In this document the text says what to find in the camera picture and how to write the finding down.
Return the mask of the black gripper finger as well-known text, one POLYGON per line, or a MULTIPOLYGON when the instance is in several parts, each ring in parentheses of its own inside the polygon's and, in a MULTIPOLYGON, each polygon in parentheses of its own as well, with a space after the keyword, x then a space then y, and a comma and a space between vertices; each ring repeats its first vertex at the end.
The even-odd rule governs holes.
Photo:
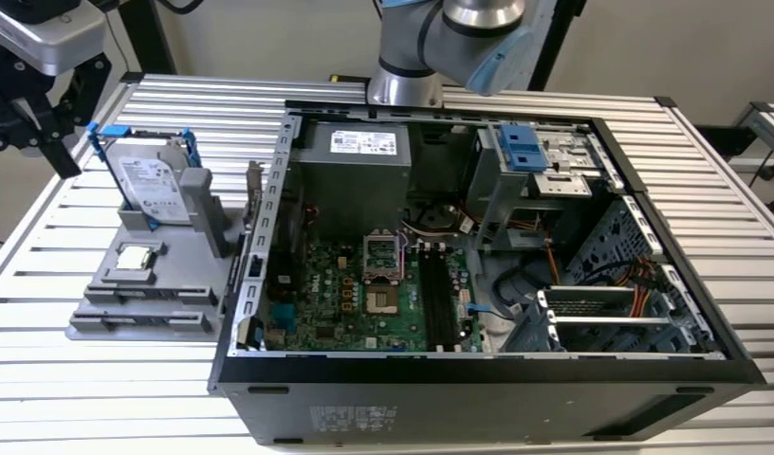
POLYGON ((30 117, 8 110, 0 111, 0 152, 10 147, 40 149, 44 143, 44 135, 30 117))
POLYGON ((98 54, 79 64, 59 104, 51 108, 50 116, 46 118, 47 122, 43 125, 46 157, 62 179, 82 173, 63 139, 78 127, 86 127, 92 121, 111 69, 112 64, 106 53, 98 54))

